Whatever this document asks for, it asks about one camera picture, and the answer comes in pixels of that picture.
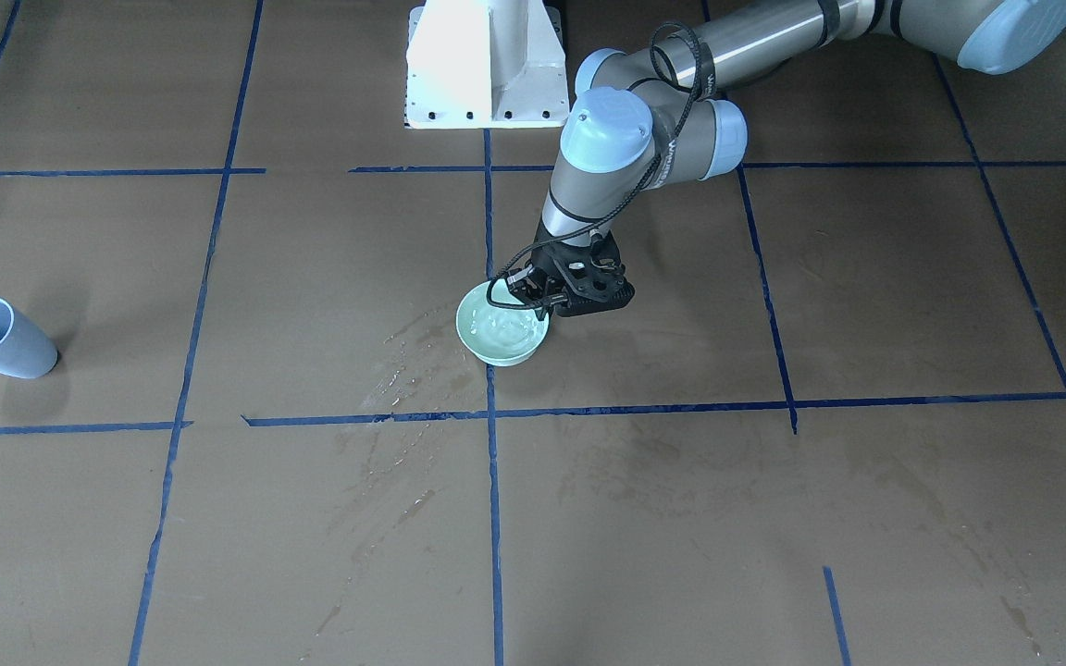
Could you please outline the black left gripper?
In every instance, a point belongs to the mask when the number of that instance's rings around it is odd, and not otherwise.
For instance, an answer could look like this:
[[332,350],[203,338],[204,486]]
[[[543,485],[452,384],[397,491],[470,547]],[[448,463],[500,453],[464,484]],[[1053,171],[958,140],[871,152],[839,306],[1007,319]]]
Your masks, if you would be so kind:
[[539,322],[558,311],[613,311],[621,308],[621,253],[617,241],[589,246],[551,243],[533,251],[532,269],[506,273],[508,294]]

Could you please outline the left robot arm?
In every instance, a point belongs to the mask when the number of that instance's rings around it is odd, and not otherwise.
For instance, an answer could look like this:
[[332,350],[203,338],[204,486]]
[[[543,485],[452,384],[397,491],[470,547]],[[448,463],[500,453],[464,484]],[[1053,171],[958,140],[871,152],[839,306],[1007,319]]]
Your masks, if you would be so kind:
[[1008,74],[1066,29],[1066,1],[754,1],[698,27],[668,21],[646,49],[579,65],[536,239],[488,281],[486,300],[534,316],[626,307],[613,226],[643,192],[734,170],[746,119],[723,93],[792,58],[879,33],[962,68]]

